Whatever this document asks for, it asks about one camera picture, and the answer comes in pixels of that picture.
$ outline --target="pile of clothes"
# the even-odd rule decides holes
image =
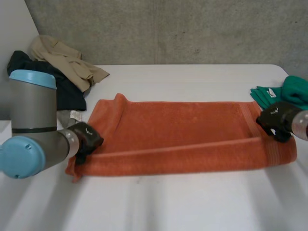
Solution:
[[[76,111],[87,109],[84,92],[109,73],[81,60],[81,53],[51,36],[37,36],[31,46],[34,61],[23,51],[14,51],[7,73],[33,70],[51,74],[57,86],[57,117],[64,128],[77,122]]]
[[[257,87],[251,89],[250,95],[262,109],[277,102],[288,102],[303,110],[308,110],[308,81],[288,76],[281,87]]]

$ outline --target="khaki fabric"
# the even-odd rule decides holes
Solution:
[[[39,61],[47,61],[59,69],[82,92],[107,77],[109,73],[81,60],[81,53],[59,40],[46,35],[37,36],[31,53]]]

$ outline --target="gray robot arm segment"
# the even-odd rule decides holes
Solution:
[[[0,82],[0,120],[10,119],[11,92],[8,81]]]
[[[0,145],[0,171],[22,179],[74,155],[82,164],[102,144],[99,133],[83,122],[57,131],[56,111],[52,75],[16,70],[9,83],[0,83],[0,120],[12,122],[12,138]]]

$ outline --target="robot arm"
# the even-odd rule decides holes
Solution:
[[[0,90],[0,120],[12,122],[12,137],[0,146],[0,171],[7,176],[27,178],[74,155],[76,164],[82,164],[103,143],[83,122],[57,130],[52,75],[16,70]]]
[[[261,112],[257,123],[279,142],[287,142],[291,133],[308,141],[308,111],[286,102],[272,104]]]

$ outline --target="light blue joint cap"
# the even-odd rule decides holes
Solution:
[[[44,170],[45,164],[43,149],[29,137],[14,136],[0,145],[0,171],[8,177],[31,177]]]
[[[15,70],[11,73],[10,79],[26,83],[32,83],[35,85],[51,89],[57,89],[55,77],[44,72],[30,71],[30,70]]]

